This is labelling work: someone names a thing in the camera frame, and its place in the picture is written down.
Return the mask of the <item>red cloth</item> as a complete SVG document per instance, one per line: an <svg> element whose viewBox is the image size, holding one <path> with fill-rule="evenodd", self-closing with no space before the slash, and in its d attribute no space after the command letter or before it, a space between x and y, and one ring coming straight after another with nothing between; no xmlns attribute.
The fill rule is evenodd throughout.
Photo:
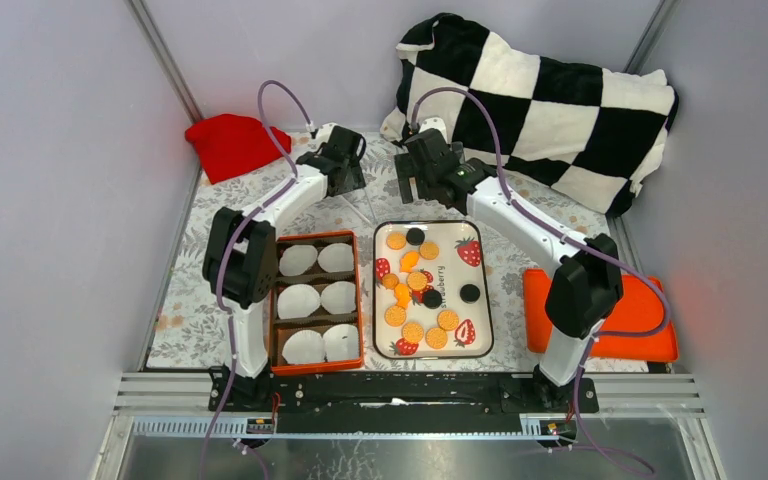
<svg viewBox="0 0 768 480"><path fill-rule="evenodd" d="M282 157L260 120L234 114L211 117L188 128L185 140L194 148L211 184L234 179Z"/></svg>

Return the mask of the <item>white paper cup liner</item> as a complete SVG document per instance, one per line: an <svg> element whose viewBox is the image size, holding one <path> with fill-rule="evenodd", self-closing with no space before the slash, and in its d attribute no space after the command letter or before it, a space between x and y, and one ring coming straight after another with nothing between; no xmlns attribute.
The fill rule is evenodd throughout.
<svg viewBox="0 0 768 480"><path fill-rule="evenodd" d="M292 245L281 255L278 263L279 273L285 277L294 277L309 271L318 258L318 250L312 245Z"/></svg>
<svg viewBox="0 0 768 480"><path fill-rule="evenodd" d="M328 244L319 252L317 263L327 273L353 271L355 269L354 248L348 243Z"/></svg>
<svg viewBox="0 0 768 480"><path fill-rule="evenodd" d="M278 295L276 306L281 320L307 318L320 308L320 293L308 284L290 285Z"/></svg>
<svg viewBox="0 0 768 480"><path fill-rule="evenodd" d="M322 334L328 362L353 361L361 357L360 334L352 324L338 324Z"/></svg>
<svg viewBox="0 0 768 480"><path fill-rule="evenodd" d="M281 356L289 365L324 362L326 353L322 334L314 330L300 330L293 333L284 342Z"/></svg>
<svg viewBox="0 0 768 480"><path fill-rule="evenodd" d="M321 291L321 305L331 315L353 313L357 308L356 296L357 289L353 282L336 281Z"/></svg>

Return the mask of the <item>small round yellow biscuit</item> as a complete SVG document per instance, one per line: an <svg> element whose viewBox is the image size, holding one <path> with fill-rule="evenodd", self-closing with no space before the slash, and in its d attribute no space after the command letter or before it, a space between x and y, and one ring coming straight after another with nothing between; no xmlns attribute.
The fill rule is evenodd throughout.
<svg viewBox="0 0 768 480"><path fill-rule="evenodd" d="M386 289L394 290L400 284L400 279L394 273L387 273L381 277L381 284Z"/></svg>

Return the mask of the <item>floral table mat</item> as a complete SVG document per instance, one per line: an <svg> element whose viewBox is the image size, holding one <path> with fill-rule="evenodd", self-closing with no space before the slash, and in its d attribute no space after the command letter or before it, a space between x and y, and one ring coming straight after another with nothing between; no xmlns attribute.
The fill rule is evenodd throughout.
<svg viewBox="0 0 768 480"><path fill-rule="evenodd" d="M366 134L367 150L361 165L365 192L378 226L395 220L456 219L458 213L436 203L401 202L393 157L398 149L376 132ZM215 212L222 207L242 209L284 182L289 167L279 160L252 174L217 185L201 176L164 302L147 352L147 369L206 369L219 365L227 351L227 315L216 304L202 278L204 250ZM501 234L478 222L485 255L494 346L484 357L463 360L391 360L373 345L373 233L338 197L308 208L284 229L286 235L351 230L358 242L364 315L364 366L371 370L529 372L538 361L526 347L522 275L534 262Z"/></svg>

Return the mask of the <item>black sandwich cookie middle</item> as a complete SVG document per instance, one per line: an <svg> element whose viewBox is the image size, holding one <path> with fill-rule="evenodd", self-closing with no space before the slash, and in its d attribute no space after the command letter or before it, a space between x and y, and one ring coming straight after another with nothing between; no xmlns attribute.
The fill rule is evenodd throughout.
<svg viewBox="0 0 768 480"><path fill-rule="evenodd" d="M422 294L421 303L427 308L436 309L443 303L442 294L435 289L427 290Z"/></svg>

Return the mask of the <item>black white checkered blanket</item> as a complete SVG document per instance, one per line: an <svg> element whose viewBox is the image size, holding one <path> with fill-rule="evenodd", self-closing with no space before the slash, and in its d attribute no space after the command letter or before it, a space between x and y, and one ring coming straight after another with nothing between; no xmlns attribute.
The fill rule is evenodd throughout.
<svg viewBox="0 0 768 480"><path fill-rule="evenodd" d="M483 25L441 13L396 47L402 78L380 132L403 142L413 122L442 119L469 157L616 217L663 160L679 106L664 72L613 72L511 47Z"/></svg>

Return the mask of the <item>orange compartment cookie box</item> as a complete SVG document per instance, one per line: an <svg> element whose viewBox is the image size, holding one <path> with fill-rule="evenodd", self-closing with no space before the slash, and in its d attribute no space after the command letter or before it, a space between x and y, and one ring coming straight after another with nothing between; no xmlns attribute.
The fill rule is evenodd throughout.
<svg viewBox="0 0 768 480"><path fill-rule="evenodd" d="M268 359L279 376L364 365L356 235L348 230L285 236L270 299Z"/></svg>

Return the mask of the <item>black sandwich cookie top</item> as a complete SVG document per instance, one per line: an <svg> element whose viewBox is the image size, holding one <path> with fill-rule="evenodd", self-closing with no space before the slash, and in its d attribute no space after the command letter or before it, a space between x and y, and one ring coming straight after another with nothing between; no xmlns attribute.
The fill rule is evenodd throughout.
<svg viewBox="0 0 768 480"><path fill-rule="evenodd" d="M421 246L425 242L426 234L423 229L412 227L405 233L406 241L412 246Z"/></svg>

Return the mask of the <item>black sandwich cookie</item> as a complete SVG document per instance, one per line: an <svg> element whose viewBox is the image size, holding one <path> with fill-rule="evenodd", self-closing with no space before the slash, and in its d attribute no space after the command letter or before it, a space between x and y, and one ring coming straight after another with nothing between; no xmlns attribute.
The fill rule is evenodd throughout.
<svg viewBox="0 0 768 480"><path fill-rule="evenodd" d="M442 294L435 289L427 290L422 294L421 303L427 308L436 309L443 303Z"/></svg>
<svg viewBox="0 0 768 480"><path fill-rule="evenodd" d="M459 296L464 303L473 304L481 298L481 289L476 284L465 284L460 288Z"/></svg>
<svg viewBox="0 0 768 480"><path fill-rule="evenodd" d="M412 227L405 233L406 241L412 246L421 246L425 242L426 234L423 229Z"/></svg>

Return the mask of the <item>white strawberry tray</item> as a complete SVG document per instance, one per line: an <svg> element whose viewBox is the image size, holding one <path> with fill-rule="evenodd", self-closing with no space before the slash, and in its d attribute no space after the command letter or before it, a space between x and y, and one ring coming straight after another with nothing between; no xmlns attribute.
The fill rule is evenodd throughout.
<svg viewBox="0 0 768 480"><path fill-rule="evenodd" d="M466 220L392 221L373 237L373 345L391 360L470 359L494 345L481 234Z"/></svg>

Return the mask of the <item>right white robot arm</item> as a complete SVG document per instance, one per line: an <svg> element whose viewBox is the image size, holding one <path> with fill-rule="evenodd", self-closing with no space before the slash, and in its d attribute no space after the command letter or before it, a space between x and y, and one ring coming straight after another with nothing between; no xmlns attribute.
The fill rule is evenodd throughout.
<svg viewBox="0 0 768 480"><path fill-rule="evenodd" d="M552 324L538 364L535 402L557 412L573 398L571 382L595 332L623 296L615 241L606 234L588 238L570 230L502 187L501 170L467 159L435 128L407 140L396 158L400 195L436 201L483 222L525 251L549 277L545 311Z"/></svg>

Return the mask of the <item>black sandwich cookie right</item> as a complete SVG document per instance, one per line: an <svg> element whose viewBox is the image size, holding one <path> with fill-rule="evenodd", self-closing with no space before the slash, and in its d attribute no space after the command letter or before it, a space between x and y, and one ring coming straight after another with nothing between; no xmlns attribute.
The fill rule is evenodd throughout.
<svg viewBox="0 0 768 480"><path fill-rule="evenodd" d="M465 284L460 288L459 296L464 303L473 304L481 298L481 289L476 284Z"/></svg>

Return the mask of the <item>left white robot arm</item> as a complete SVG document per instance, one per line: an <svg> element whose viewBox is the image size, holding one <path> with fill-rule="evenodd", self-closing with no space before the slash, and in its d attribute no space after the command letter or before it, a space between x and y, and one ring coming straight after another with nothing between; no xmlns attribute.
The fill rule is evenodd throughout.
<svg viewBox="0 0 768 480"><path fill-rule="evenodd" d="M230 315L224 364L238 377L232 398L248 411L261 409L270 397L268 381L258 375L268 362L263 313L279 278L277 236L317 202L366 186L362 134L330 123L315 132L312 144L315 150L291 162L289 180L243 210L221 208L211 224L202 276Z"/></svg>

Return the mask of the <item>orange fish cookie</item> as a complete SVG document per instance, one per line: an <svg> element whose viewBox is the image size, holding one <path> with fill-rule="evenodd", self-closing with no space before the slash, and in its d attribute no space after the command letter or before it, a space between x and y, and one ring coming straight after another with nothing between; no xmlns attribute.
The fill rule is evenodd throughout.
<svg viewBox="0 0 768 480"><path fill-rule="evenodd" d="M393 289L396 305L407 310L413 304L413 290L404 283L397 284Z"/></svg>
<svg viewBox="0 0 768 480"><path fill-rule="evenodd" d="M399 271L401 273L411 273L416 268L420 260L418 251L409 251L405 253L399 261Z"/></svg>

